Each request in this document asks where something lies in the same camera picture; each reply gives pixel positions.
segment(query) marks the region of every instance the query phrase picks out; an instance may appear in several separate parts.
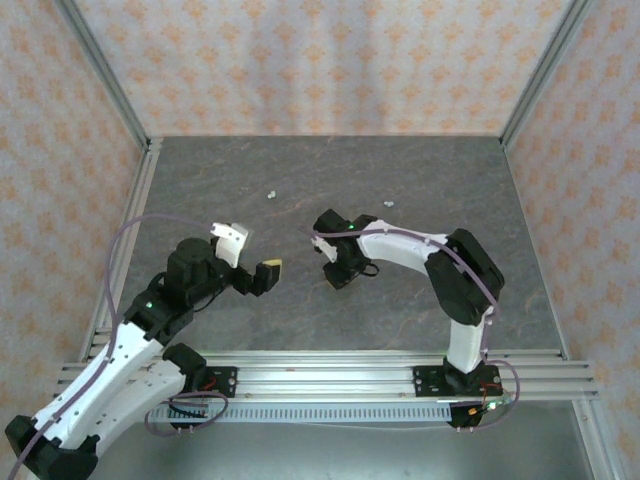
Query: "purple cable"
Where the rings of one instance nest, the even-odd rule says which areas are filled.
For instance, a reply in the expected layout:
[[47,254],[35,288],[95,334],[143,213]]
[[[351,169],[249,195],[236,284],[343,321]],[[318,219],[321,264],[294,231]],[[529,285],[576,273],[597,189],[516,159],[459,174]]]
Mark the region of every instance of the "purple cable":
[[195,227],[200,227],[200,228],[205,229],[208,232],[211,231],[211,225],[195,222],[193,220],[189,220],[189,219],[180,217],[178,215],[170,215],[170,214],[165,214],[165,213],[148,213],[146,215],[141,215],[139,217],[132,218],[131,220],[126,222],[124,225],[122,225],[118,229],[118,231],[113,235],[113,237],[111,237],[111,241],[109,242],[109,247],[108,247],[108,251],[107,251],[108,252],[107,253],[107,258],[105,260],[104,277],[103,277],[104,289],[105,289],[105,297],[107,298],[107,306],[109,307],[109,314],[111,316],[111,335],[109,337],[109,343],[107,345],[107,352],[105,354],[103,362],[98,366],[98,368],[93,373],[93,375],[91,375],[91,377],[89,377],[89,379],[86,381],[86,383],[82,387],[80,387],[78,389],[78,391],[74,395],[72,395],[71,398],[69,400],[67,400],[51,416],[51,419],[48,420],[40,428],[40,430],[38,430],[36,432],[36,434],[31,438],[31,440],[29,440],[29,442],[25,446],[24,450],[22,451],[22,453],[20,454],[20,456],[16,460],[16,463],[13,465],[13,468],[11,469],[11,472],[9,472],[9,476],[7,477],[7,480],[14,480],[16,478],[16,476],[18,475],[18,470],[20,470],[20,467],[25,462],[26,458],[29,456],[29,453],[31,453],[31,450],[33,450],[33,447],[38,442],[38,440],[40,440],[40,438],[42,438],[42,436],[46,433],[46,431],[49,428],[51,428],[51,426],[67,410],[69,410],[69,408],[71,408],[71,406],[75,402],[77,402],[93,386],[93,384],[96,383],[96,381],[100,378],[100,375],[102,375],[102,372],[104,372],[104,370],[107,368],[107,365],[109,365],[109,359],[111,358],[111,355],[113,354],[113,351],[115,350],[115,347],[116,347],[115,339],[116,339],[118,325],[120,325],[120,320],[119,320],[118,314],[116,312],[116,306],[115,306],[115,303],[113,301],[113,294],[111,293],[111,268],[112,268],[111,267],[111,261],[112,261],[112,257],[113,257],[113,252],[115,250],[115,247],[116,247],[116,244],[117,244],[118,240],[120,239],[120,237],[122,237],[122,235],[124,234],[124,232],[127,229],[129,229],[130,227],[132,227],[136,223],[140,223],[143,220],[148,220],[150,218],[161,218],[163,220],[171,220],[171,221],[178,222],[178,223],[184,223],[186,225],[192,225],[192,226],[195,226]]
[[[193,398],[193,397],[218,397],[224,400],[224,407],[222,407],[222,410],[220,410],[215,416],[211,417],[206,422],[202,422],[199,425],[196,425],[195,427],[188,428],[189,432],[191,433],[211,425],[213,422],[218,420],[222,415],[224,415],[224,412],[226,412],[227,408],[229,407],[229,399],[225,395],[219,392],[208,392],[208,391],[179,393],[178,395],[174,395],[168,400],[165,400],[161,404],[183,406],[183,407],[184,406],[195,406],[195,407],[200,406],[200,404],[198,403],[174,403],[173,402],[174,400],[177,400],[179,398]],[[149,431],[149,433],[152,433],[153,435],[157,435],[159,437],[175,437],[176,435],[182,434],[182,429],[180,428],[178,430],[169,430],[169,431],[163,432],[161,430],[157,430],[155,427],[152,427],[151,422],[149,422],[149,413],[150,412],[147,412],[147,414],[144,416],[144,426]]]
[[[299,227],[299,230],[301,230],[302,232],[309,234],[310,232],[307,231],[306,229],[304,229],[303,227]],[[383,235],[387,235],[387,234],[396,234],[396,235],[402,235],[405,237],[409,237],[409,238],[413,238],[415,240],[420,240],[421,242],[427,242],[430,245],[433,245],[437,248],[439,248],[440,250],[442,250],[443,252],[445,252],[447,255],[449,255],[451,258],[453,258],[458,265],[460,265],[462,267],[462,269],[465,271],[465,273],[467,273],[471,279],[474,281],[474,283],[478,286],[478,288],[480,289],[480,291],[482,291],[482,293],[484,294],[485,297],[487,297],[487,300],[489,301],[489,303],[493,306],[493,313],[490,316],[495,316],[496,318],[500,318],[500,315],[502,313],[501,309],[500,309],[500,305],[498,305],[498,301],[495,299],[495,297],[491,294],[491,292],[489,291],[489,289],[486,287],[486,285],[484,283],[482,283],[482,280],[480,280],[480,277],[478,277],[478,275],[476,274],[476,272],[473,271],[473,269],[467,264],[467,262],[465,262],[460,255],[458,255],[453,249],[447,247],[446,245],[433,240],[432,238],[425,236],[425,235],[421,235],[419,233],[414,233],[411,231],[407,231],[407,230],[401,230],[398,228],[388,228],[388,229],[384,229],[384,228],[372,228],[371,230],[359,230],[359,231],[348,231],[348,232],[341,232],[341,233],[322,233],[322,232],[317,232],[317,231],[312,231],[311,232],[311,237],[320,237],[320,238],[343,238],[343,237],[360,237],[360,236],[364,236],[364,235],[378,235],[378,234],[383,234]],[[489,327],[491,326],[491,323],[486,323],[485,327],[482,331],[482,339],[480,340],[480,355],[482,356],[482,359],[485,361],[485,364],[487,365],[495,365],[495,364],[501,364],[501,365],[505,365],[506,367],[508,367],[511,372],[513,373],[513,379],[516,383],[516,392],[513,398],[513,405],[511,406],[511,408],[507,411],[507,413],[505,413],[502,417],[500,417],[498,420],[496,420],[495,422],[490,423],[489,425],[484,425],[482,427],[475,427],[472,428],[470,431],[473,430],[484,430],[486,428],[492,427],[494,425],[497,425],[498,423],[502,423],[504,421],[505,418],[507,418],[509,415],[511,415],[511,413],[513,412],[513,410],[515,409],[518,401],[520,400],[520,377],[518,376],[518,373],[516,372],[515,368],[513,368],[513,365],[511,365],[509,362],[507,362],[506,360],[488,360],[487,359],[487,341],[489,338],[488,335],[488,331],[489,331]]]

